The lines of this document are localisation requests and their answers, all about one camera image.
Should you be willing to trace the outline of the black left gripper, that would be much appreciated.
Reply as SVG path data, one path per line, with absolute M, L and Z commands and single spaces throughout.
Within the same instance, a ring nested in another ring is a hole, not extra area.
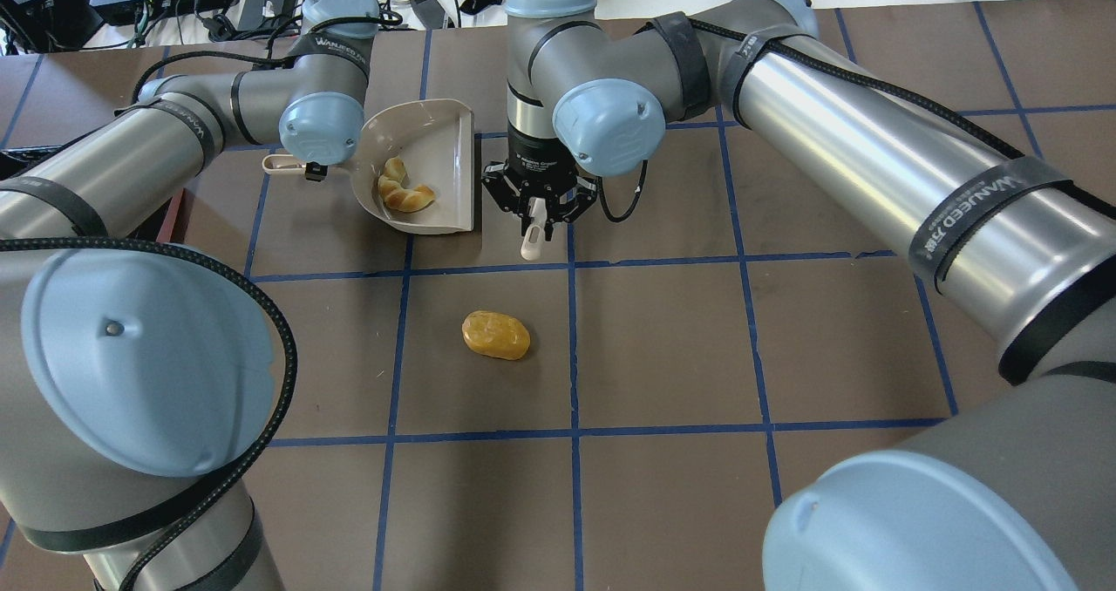
M 304 162 L 304 180 L 320 183 L 328 177 L 330 166 L 320 165 L 318 162 Z

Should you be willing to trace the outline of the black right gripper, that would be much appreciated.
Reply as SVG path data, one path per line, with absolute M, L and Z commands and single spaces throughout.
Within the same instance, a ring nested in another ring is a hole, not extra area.
M 561 142 L 510 142 L 506 162 L 491 162 L 481 183 L 497 206 L 520 217 L 521 232 L 533 221 L 533 198 L 543 202 L 546 241 L 557 224 L 581 217 L 598 198 L 597 185 L 578 173 L 573 154 Z

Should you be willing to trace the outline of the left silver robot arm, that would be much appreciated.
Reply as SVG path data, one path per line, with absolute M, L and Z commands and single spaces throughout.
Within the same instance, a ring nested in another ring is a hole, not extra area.
M 282 590 L 242 483 L 294 398 L 283 314 L 234 268 L 131 233 L 228 146 L 320 174 L 357 151 L 378 0 L 304 0 L 286 58 L 150 83 L 3 182 L 3 507 L 99 590 Z

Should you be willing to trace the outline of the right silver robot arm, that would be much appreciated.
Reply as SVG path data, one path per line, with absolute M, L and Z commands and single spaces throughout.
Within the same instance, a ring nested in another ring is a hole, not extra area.
M 808 0 L 730 0 L 613 40 L 597 0 L 506 0 L 525 238 L 716 107 L 999 346 L 1008 393 L 786 497 L 766 590 L 1112 590 L 1113 205 L 820 41 Z

